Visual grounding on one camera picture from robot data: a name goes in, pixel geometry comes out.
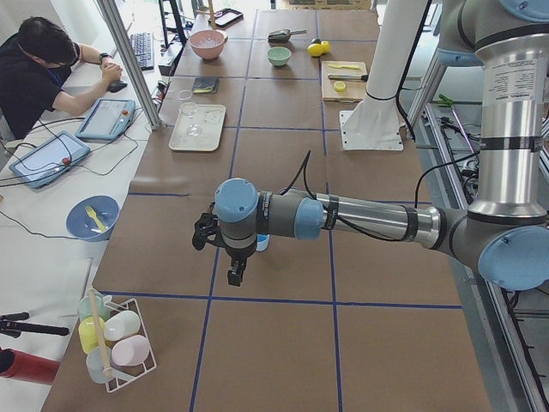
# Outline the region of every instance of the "black shirt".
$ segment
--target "black shirt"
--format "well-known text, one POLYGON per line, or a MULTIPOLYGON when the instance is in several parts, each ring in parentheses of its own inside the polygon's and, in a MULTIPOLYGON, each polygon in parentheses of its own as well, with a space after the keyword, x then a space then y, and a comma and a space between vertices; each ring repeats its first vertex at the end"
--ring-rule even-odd
POLYGON ((44 110, 54 110, 70 73, 68 66, 46 69, 33 61, 19 48, 17 34, 0 46, 0 107, 16 139, 25 137, 44 110))

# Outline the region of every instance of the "black tool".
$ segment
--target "black tool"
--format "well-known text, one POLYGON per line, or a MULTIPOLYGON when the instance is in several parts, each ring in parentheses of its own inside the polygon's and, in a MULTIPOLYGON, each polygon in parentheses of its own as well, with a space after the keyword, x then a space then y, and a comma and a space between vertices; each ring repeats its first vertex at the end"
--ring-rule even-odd
POLYGON ((304 34, 307 33, 306 30, 296 30, 295 32, 292 32, 289 28, 283 28, 282 30, 276 30, 275 32, 271 32, 268 34, 268 41, 271 43, 286 43, 290 37, 292 37, 292 34, 304 34))
POLYGON ((344 82, 368 82, 368 75, 332 75, 328 74, 330 80, 342 80, 344 82))
POLYGON ((28 312, 0 315, 0 333, 11 337, 19 337, 21 332, 46 333, 47 335, 60 336, 67 336, 70 333, 67 328, 47 326, 45 324, 27 324, 16 322, 16 320, 27 320, 28 318, 28 312))
POLYGON ((109 83, 109 87, 107 88, 107 90, 111 93, 116 93, 122 90, 123 88, 125 88, 126 86, 128 86, 128 83, 123 82, 122 80, 113 80, 112 82, 109 83))

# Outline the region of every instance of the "wooden stick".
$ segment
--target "wooden stick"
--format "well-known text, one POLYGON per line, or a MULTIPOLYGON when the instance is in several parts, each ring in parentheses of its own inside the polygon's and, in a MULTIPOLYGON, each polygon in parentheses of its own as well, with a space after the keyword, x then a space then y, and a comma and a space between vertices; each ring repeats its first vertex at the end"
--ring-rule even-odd
POLYGON ((95 302, 95 293, 93 289, 87 291, 87 298, 89 299, 89 305, 92 308, 92 316, 94 317, 95 335, 97 336, 97 343, 100 346, 101 360, 103 361, 103 374, 107 378, 112 378, 111 362, 109 361, 109 354, 106 352, 105 338, 103 337, 103 330, 101 329, 100 315, 97 310, 97 303, 95 302))
POLYGON ((215 12, 214 12, 214 1, 208 0, 208 8, 209 8, 209 20, 212 24, 212 30, 217 30, 217 24, 215 24, 215 12))

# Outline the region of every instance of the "wooden cutting board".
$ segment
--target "wooden cutting board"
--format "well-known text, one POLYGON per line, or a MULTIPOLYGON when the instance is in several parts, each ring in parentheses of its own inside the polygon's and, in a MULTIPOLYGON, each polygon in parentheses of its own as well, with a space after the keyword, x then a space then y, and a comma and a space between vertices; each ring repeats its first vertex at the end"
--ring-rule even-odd
POLYGON ((366 93, 365 82, 349 82, 345 81, 347 88, 342 92, 336 92, 334 90, 334 83, 336 80, 328 79, 328 74, 331 75, 353 75, 362 76, 367 75, 366 63, 364 62, 342 62, 342 61, 323 61, 321 67, 322 74, 322 89, 323 100, 327 101, 361 101, 364 99, 366 93), (359 69, 336 69, 329 67, 329 64, 356 64, 359 69))

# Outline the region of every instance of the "metal pole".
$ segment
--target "metal pole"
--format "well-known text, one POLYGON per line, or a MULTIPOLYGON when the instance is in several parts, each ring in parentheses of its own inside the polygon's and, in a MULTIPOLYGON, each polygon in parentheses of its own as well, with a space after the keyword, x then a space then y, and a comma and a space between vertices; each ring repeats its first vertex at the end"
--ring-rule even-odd
POLYGON ((99 0, 98 5, 105 18, 105 23, 109 27, 112 38, 114 39, 114 44, 117 46, 120 57, 124 62, 124 68, 128 73, 128 76, 130 76, 131 84, 137 94, 137 99, 139 99, 141 107, 151 125, 151 129, 158 129, 162 122, 156 112, 156 107, 151 99, 150 93, 148 92, 147 83, 145 83, 145 78, 137 63, 136 55, 131 48, 130 39, 128 39, 128 35, 126 34, 122 18, 118 13, 117 5, 114 0, 99 0))
POLYGON ((433 96, 437 92, 438 85, 442 81, 445 72, 446 66, 440 64, 440 61, 438 60, 438 54, 435 51, 429 63, 429 67, 427 68, 423 81, 421 82, 419 92, 413 98, 412 105, 410 106, 408 121, 410 122, 412 127, 415 126, 415 123, 418 121, 419 116, 425 110, 425 105, 432 100, 433 96))

